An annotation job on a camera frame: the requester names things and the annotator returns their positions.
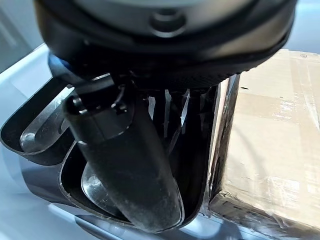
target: clear plastic tape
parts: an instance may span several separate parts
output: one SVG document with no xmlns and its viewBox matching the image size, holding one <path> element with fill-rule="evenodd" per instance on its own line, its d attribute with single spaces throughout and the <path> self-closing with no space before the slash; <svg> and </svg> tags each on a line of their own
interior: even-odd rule
<svg viewBox="0 0 320 240">
<path fill-rule="evenodd" d="M 281 50 L 240 78 L 210 209 L 274 239 L 320 239 L 320 56 Z"/>
</svg>

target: white wall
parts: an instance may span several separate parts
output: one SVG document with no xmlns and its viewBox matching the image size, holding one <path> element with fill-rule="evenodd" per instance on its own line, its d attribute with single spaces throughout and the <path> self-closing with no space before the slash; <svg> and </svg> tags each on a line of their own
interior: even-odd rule
<svg viewBox="0 0 320 240">
<path fill-rule="evenodd" d="M 320 54 L 320 0 L 299 0 L 286 49 Z"/>
<path fill-rule="evenodd" d="M 37 27 L 33 0 L 0 0 L 0 8 L 31 49 L 43 42 Z"/>
</svg>

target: cardboard box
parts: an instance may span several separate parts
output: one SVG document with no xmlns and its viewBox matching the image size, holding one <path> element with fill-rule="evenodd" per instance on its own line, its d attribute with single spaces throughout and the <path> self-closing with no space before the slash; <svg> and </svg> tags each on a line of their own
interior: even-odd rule
<svg viewBox="0 0 320 240">
<path fill-rule="evenodd" d="M 273 239 L 320 239 L 320 56 L 280 50 L 220 98 L 209 209 Z"/>
</svg>

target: white surface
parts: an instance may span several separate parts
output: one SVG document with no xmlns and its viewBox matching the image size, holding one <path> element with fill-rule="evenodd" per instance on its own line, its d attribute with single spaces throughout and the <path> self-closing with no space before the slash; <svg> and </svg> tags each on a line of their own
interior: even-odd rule
<svg viewBox="0 0 320 240">
<path fill-rule="evenodd" d="M 30 49 L 35 49 L 43 42 L 38 31 L 33 0 L 0 0 L 0 8 L 23 36 Z"/>
</svg>

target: chrome part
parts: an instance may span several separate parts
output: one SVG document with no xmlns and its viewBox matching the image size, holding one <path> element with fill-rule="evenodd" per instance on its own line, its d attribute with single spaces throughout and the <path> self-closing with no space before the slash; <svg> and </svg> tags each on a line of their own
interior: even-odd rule
<svg viewBox="0 0 320 240">
<path fill-rule="evenodd" d="M 85 196 L 102 210 L 114 216 L 122 215 L 116 205 L 109 198 L 106 188 L 102 185 L 101 181 L 88 163 L 85 165 L 82 174 L 81 188 Z"/>
<path fill-rule="evenodd" d="M 69 127 L 62 112 L 62 102 L 73 90 L 65 87 L 23 131 L 20 146 L 24 152 L 35 153 L 47 149 Z"/>
</svg>

